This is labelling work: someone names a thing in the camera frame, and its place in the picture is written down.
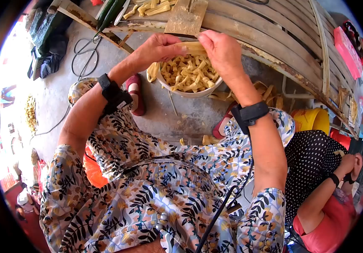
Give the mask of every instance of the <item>woman's left hand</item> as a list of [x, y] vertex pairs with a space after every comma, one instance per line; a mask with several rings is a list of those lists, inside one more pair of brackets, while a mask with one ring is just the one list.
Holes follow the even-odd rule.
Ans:
[[184, 55], [186, 47], [173, 45], [181, 40], [170, 34], [156, 33], [150, 36], [137, 50], [126, 58], [135, 72], [147, 69], [154, 62], [168, 61], [177, 55]]

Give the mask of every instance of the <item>cucumber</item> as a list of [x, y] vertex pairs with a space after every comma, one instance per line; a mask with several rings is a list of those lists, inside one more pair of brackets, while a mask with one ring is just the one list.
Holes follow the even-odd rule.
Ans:
[[110, 9], [108, 10], [107, 15], [104, 18], [103, 23], [101, 24], [101, 26], [98, 28], [97, 33], [93, 36], [93, 42], [94, 42], [94, 38], [101, 33], [106, 27], [109, 26], [109, 24], [115, 20], [115, 18], [118, 16], [118, 13], [122, 10], [122, 6], [124, 5], [125, 0], [115, 0], [115, 2], [113, 3], [113, 5], [110, 7]]
[[106, 6], [104, 6], [103, 11], [101, 11], [101, 13], [100, 13], [100, 15], [98, 16], [98, 19], [97, 19], [97, 29], [100, 28], [101, 24], [104, 21], [105, 16], [107, 15], [107, 13], [110, 10], [111, 6], [115, 2], [115, 0], [106, 0], [106, 1], [108, 1], [108, 2], [106, 4]]

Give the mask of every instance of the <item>floral dress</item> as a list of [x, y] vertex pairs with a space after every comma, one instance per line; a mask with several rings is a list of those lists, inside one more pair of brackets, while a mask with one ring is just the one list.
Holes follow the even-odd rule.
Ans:
[[[69, 103], [96, 83], [73, 84]], [[285, 147], [294, 121], [283, 111], [270, 113]], [[234, 119], [225, 131], [218, 144], [177, 147], [139, 130], [127, 107], [106, 115], [87, 141], [109, 181], [101, 188], [89, 183], [70, 145], [58, 146], [43, 180], [40, 215], [51, 251], [116, 252], [159, 236], [168, 253], [194, 252], [228, 190], [253, 180], [249, 138]], [[221, 212], [202, 252], [281, 252], [284, 220], [284, 194], [264, 189], [241, 217]]]

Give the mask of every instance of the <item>pink packaging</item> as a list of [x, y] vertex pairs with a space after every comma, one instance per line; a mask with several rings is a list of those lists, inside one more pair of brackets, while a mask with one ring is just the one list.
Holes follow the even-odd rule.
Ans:
[[361, 77], [363, 67], [360, 57], [341, 27], [334, 30], [334, 44], [354, 79]]

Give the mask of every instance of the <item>white knife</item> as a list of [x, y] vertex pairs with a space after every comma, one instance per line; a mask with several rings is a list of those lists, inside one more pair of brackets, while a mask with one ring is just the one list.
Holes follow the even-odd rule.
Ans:
[[128, 5], [130, 5], [130, 1], [131, 0], [126, 0], [124, 5], [122, 6], [122, 10], [120, 11], [120, 13], [118, 14], [118, 16], [116, 17], [115, 21], [114, 21], [114, 25], [118, 25], [118, 22], [121, 20], [121, 18], [124, 16], [125, 11], [128, 8]]

